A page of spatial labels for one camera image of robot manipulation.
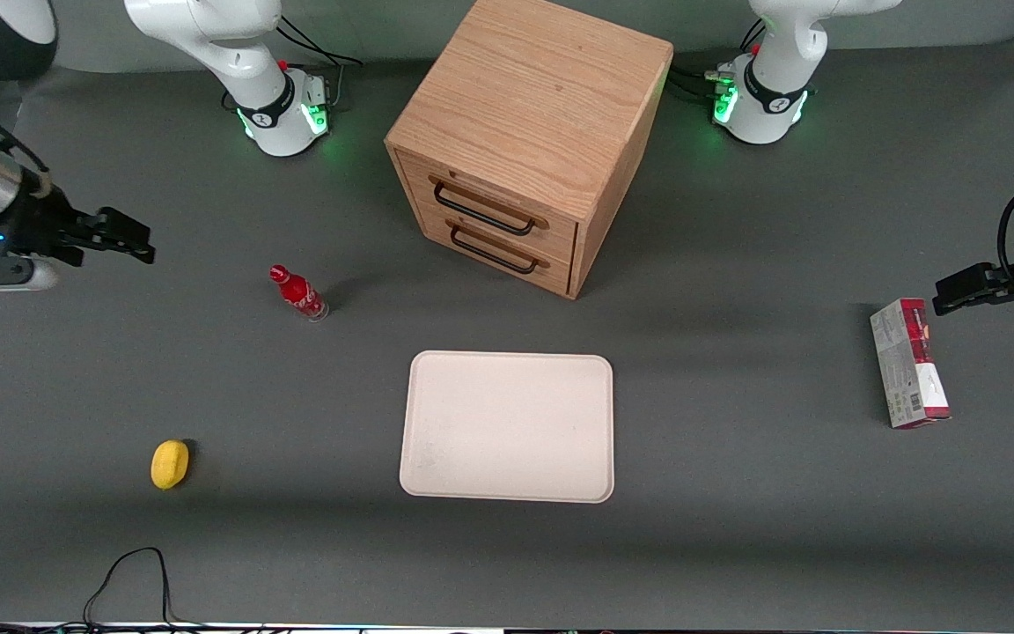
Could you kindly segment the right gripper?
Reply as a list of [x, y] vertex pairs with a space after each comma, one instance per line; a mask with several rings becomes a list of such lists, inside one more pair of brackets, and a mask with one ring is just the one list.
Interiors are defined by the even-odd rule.
[[[76, 238], [65, 229], [76, 226]], [[84, 264], [85, 250], [114, 252], [145, 264], [156, 261], [151, 229], [110, 206], [82, 214], [55, 191], [49, 198], [21, 192], [0, 213], [0, 292], [44, 291], [60, 281], [61, 263]]]

